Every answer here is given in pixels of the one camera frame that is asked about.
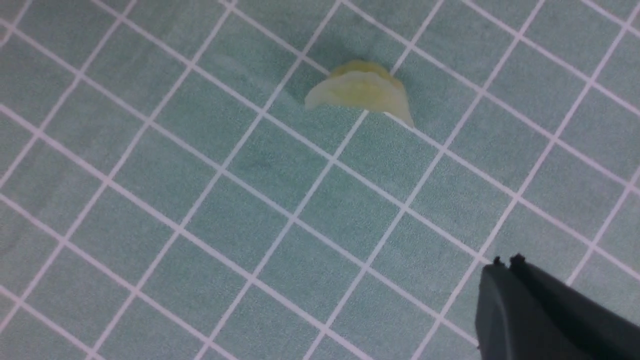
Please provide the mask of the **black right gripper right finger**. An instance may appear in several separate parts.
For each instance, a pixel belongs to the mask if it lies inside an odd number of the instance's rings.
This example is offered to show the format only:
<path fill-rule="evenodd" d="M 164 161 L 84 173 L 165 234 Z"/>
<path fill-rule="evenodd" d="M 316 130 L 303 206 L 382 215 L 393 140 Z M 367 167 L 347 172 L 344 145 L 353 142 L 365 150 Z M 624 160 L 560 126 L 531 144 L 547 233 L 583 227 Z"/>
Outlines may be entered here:
<path fill-rule="evenodd" d="M 637 360 L 639 326 L 608 310 L 534 264 L 521 254 L 509 270 L 540 303 L 554 326 L 592 360 Z"/>

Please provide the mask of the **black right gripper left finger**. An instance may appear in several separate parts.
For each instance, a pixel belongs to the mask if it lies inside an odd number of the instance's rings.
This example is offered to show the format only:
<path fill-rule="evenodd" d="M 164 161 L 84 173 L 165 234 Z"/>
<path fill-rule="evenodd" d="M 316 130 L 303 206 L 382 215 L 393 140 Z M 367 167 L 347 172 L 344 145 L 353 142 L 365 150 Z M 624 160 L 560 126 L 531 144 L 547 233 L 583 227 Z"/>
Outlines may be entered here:
<path fill-rule="evenodd" d="M 523 279 L 524 256 L 496 257 L 481 272 L 475 332 L 483 360 L 592 360 L 544 309 Z"/>

